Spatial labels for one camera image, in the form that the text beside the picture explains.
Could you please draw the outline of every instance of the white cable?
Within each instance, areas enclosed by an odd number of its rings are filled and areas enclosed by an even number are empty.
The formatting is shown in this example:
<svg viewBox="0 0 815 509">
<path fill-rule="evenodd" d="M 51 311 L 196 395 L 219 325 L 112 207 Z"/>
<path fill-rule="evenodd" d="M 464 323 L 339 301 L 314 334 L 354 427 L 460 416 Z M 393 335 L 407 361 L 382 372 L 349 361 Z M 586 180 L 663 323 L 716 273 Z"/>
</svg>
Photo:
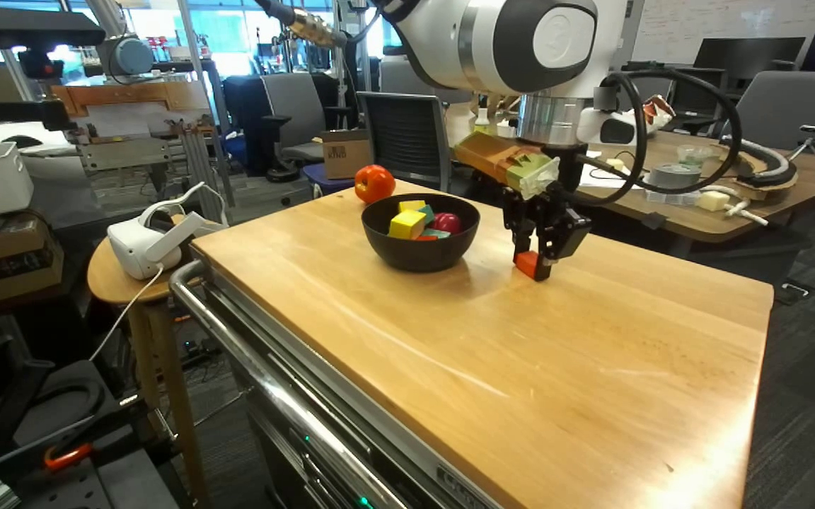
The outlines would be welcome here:
<svg viewBox="0 0 815 509">
<path fill-rule="evenodd" d="M 102 348 L 107 344 L 107 338 L 113 338 L 113 334 L 119 331 L 126 313 L 127 313 L 127 311 L 137 306 L 137 300 L 163 276 L 163 272 L 165 272 L 165 266 L 158 263 L 158 266 L 157 266 L 157 273 L 148 280 L 148 286 L 140 289 L 140 290 L 127 300 L 127 306 L 121 307 L 121 313 L 117 317 L 117 323 L 107 327 L 107 334 L 102 335 L 102 342 L 100 342 L 97 351 L 90 352 L 90 361 L 102 352 Z"/>
</svg>

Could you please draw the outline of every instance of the round wooden stool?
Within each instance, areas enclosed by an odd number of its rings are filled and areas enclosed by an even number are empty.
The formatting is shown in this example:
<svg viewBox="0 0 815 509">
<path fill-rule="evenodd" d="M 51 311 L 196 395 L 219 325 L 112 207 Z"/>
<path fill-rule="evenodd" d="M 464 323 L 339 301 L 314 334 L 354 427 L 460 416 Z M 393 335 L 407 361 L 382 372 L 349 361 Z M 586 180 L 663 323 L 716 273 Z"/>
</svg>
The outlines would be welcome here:
<svg viewBox="0 0 815 509">
<path fill-rule="evenodd" d="M 88 266 L 88 289 L 97 300 L 126 307 L 144 283 L 130 280 L 113 255 L 113 246 L 102 239 Z M 172 429 L 180 431 L 180 448 L 184 454 L 191 497 L 196 505 L 211 505 L 205 457 L 194 427 L 180 344 L 172 338 L 172 317 L 165 306 L 167 294 L 170 272 L 163 273 L 127 311 L 137 381 L 154 413 L 158 410 L 158 385 L 165 385 Z"/>
</svg>

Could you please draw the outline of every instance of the wall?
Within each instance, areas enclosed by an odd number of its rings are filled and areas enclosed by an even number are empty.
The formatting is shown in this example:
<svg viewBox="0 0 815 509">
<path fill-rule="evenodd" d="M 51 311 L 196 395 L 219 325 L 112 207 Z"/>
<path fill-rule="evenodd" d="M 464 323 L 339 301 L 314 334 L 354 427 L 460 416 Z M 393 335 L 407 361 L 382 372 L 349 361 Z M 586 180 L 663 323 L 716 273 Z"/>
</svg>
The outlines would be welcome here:
<svg viewBox="0 0 815 509">
<path fill-rule="evenodd" d="M 815 0 L 646 0 L 634 60 L 692 65 L 704 36 L 811 36 Z"/>
</svg>

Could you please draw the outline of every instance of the black bowl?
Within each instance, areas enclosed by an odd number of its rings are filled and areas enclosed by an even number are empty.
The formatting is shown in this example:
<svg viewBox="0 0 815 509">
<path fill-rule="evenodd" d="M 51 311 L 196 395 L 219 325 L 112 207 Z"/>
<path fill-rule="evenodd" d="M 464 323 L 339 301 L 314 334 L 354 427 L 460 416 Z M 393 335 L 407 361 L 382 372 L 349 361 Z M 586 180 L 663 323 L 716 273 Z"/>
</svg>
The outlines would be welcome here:
<svg viewBox="0 0 815 509">
<path fill-rule="evenodd" d="M 400 212 L 400 200 L 427 200 L 433 212 L 454 212 L 462 217 L 462 228 L 446 239 L 402 239 L 388 238 L 388 222 Z M 412 194 L 390 194 L 388 200 L 376 200 L 363 212 L 363 228 L 376 248 L 376 255 L 400 267 L 400 272 L 441 272 L 462 260 L 475 238 L 475 226 L 481 222 L 481 212 L 460 200 L 454 194 L 431 194 L 431 191 L 412 191 Z"/>
</svg>

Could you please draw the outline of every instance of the wooden tabletop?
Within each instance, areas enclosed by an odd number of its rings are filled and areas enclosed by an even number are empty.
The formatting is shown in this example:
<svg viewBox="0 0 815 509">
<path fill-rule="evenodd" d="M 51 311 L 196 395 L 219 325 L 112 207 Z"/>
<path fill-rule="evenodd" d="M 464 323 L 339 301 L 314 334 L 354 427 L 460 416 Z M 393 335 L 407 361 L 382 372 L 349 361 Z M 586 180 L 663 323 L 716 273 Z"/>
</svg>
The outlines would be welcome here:
<svg viewBox="0 0 815 509">
<path fill-rule="evenodd" d="M 656 154 L 648 159 L 648 166 L 669 163 L 672 149 L 686 147 L 686 144 L 695 144 L 695 147 L 713 144 L 713 149 L 723 153 L 716 140 L 703 140 L 695 136 L 663 136 L 663 137 L 665 137 L 665 147 L 663 144 L 656 147 Z M 811 153 L 799 154 L 796 166 L 799 166 L 796 187 L 789 187 L 782 194 L 771 194 L 771 200 L 753 202 L 750 212 L 762 217 L 778 217 L 799 207 L 813 202 L 815 200 L 815 154 Z M 590 187 L 584 187 L 581 191 L 608 194 L 608 188 L 590 188 Z M 663 217 L 669 232 L 697 239 L 697 242 L 731 242 L 747 232 L 762 228 L 758 222 L 747 217 L 724 217 L 723 212 L 689 207 L 683 198 L 648 194 L 642 188 L 632 188 L 627 198 L 621 198 L 618 202 L 608 202 L 605 208 L 621 212 L 627 217 L 637 217 L 637 221 Z"/>
<path fill-rule="evenodd" d="M 88 289 L 102 301 L 127 306 L 144 289 L 144 283 L 126 273 L 113 246 L 105 238 L 90 256 Z M 137 301 L 165 300 L 167 294 L 170 273 L 163 273 Z"/>
<path fill-rule="evenodd" d="M 440 273 L 388 267 L 351 188 L 196 248 L 506 505 L 741 505 L 772 289 L 598 234 L 533 283 L 479 208 Z"/>
</svg>

